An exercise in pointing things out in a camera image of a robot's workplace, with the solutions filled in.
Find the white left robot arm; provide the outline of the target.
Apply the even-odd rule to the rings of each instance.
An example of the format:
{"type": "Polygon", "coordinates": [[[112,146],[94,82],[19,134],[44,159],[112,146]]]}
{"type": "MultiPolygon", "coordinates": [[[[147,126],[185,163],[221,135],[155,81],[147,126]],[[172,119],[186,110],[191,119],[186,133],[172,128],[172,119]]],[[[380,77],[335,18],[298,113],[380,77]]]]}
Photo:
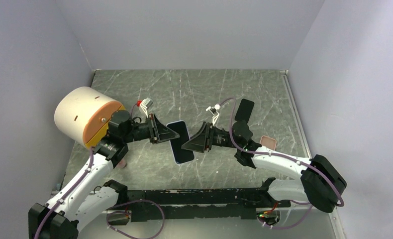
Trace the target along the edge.
{"type": "Polygon", "coordinates": [[[28,212],[31,239],[76,239],[80,231],[102,211],[127,205],[127,187],[110,182],[101,191],[91,190],[111,172],[128,152],[128,143],[148,139],[152,144],[179,138],[154,114],[136,122],[126,110],[111,115],[103,138],[89,149],[89,158],[76,176],[47,203],[34,204],[28,212]]]}

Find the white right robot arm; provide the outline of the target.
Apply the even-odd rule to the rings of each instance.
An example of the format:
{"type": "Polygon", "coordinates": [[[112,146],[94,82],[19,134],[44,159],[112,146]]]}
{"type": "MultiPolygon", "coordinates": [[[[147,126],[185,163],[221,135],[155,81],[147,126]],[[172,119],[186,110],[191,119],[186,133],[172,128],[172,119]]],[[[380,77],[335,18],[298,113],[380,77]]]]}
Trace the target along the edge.
{"type": "Polygon", "coordinates": [[[205,153],[213,146],[235,148],[234,157],[247,167],[268,169],[290,178],[289,181],[273,179],[259,193],[259,200],[266,207],[276,201],[293,200],[307,202],[315,208],[331,213],[344,206],[342,194],[346,181],[322,155],[313,158],[292,156],[269,149],[252,139],[253,133],[247,122],[236,121],[230,130],[218,129],[203,123],[200,130],[182,149],[205,153]]]}

